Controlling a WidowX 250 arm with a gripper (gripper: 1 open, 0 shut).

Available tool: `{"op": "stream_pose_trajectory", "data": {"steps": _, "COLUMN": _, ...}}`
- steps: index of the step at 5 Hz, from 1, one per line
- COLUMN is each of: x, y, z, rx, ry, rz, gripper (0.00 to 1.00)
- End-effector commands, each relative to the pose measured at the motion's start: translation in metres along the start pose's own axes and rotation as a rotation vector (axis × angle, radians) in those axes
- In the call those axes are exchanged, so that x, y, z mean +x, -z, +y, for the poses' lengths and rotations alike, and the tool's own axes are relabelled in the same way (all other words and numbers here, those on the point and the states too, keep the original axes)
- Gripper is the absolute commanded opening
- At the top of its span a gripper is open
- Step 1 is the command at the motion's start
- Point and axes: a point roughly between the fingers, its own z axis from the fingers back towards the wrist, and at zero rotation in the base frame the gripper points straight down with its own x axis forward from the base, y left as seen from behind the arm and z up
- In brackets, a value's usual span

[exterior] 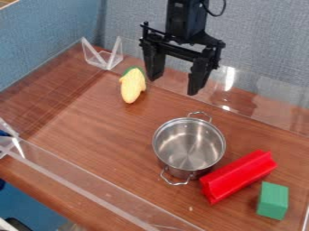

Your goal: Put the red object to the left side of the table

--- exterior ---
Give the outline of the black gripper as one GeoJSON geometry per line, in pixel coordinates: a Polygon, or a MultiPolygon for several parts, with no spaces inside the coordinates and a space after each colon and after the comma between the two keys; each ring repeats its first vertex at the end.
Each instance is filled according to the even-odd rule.
{"type": "Polygon", "coordinates": [[[211,70],[218,69],[220,52],[226,47],[226,43],[215,39],[204,31],[199,31],[188,39],[184,39],[167,32],[163,23],[144,21],[140,27],[140,47],[148,79],[155,81],[163,76],[166,55],[186,61],[192,61],[196,58],[192,61],[187,87],[187,94],[190,96],[196,95],[198,91],[204,87],[211,70]]]}

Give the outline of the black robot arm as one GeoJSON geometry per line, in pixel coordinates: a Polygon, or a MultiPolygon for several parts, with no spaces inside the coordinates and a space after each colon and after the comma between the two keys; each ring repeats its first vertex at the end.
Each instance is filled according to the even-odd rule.
{"type": "Polygon", "coordinates": [[[146,74],[151,81],[164,74],[166,56],[190,61],[187,94],[194,96],[204,87],[210,73],[218,68],[220,51],[226,47],[219,39],[204,32],[206,17],[220,16],[208,10],[208,0],[167,0],[167,18],[162,27],[147,21],[140,24],[140,47],[146,74]]]}

